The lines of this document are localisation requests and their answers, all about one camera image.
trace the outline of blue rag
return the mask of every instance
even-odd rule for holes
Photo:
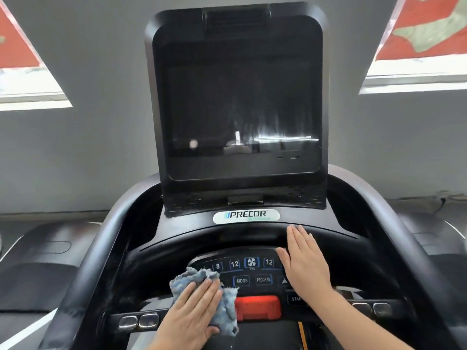
[[[173,294],[173,302],[175,303],[183,290],[191,282],[196,282],[196,287],[198,287],[207,278],[213,281],[217,280],[219,278],[219,273],[211,271],[210,269],[201,269],[197,271],[195,268],[186,268],[183,274],[180,274],[169,283]],[[221,335],[236,336],[238,333],[237,313],[235,313],[237,291],[237,288],[223,288],[222,299],[220,300],[219,306],[217,306],[214,317],[209,323],[210,325],[218,327]]]

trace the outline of wall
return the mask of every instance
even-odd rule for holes
[[[0,213],[108,209],[157,172],[143,46],[151,15],[300,0],[4,1],[73,108],[0,112]],[[446,96],[460,103],[461,93],[357,96],[396,0],[316,2],[332,33],[330,163],[387,195],[467,188],[460,170],[445,167],[467,166],[465,154],[459,159],[466,136],[451,135],[460,130],[462,107],[442,105]],[[433,140],[438,124],[447,135]]]

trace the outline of left hand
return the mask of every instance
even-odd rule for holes
[[[219,333],[209,326],[222,298],[219,285],[220,280],[206,279],[195,290],[196,284],[190,283],[167,312],[148,350],[200,350]]]

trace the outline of hand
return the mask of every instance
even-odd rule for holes
[[[209,326],[222,298],[219,285],[220,280],[206,279],[193,292],[196,284],[190,283],[167,312],[149,349],[200,350],[219,333],[217,327]]]
[[[329,267],[315,239],[302,226],[287,227],[287,245],[289,253],[277,248],[277,255],[290,285],[313,308],[323,296],[334,292]]]

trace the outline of display screen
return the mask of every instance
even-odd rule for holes
[[[295,151],[317,144],[311,66],[275,59],[169,67],[169,155]]]

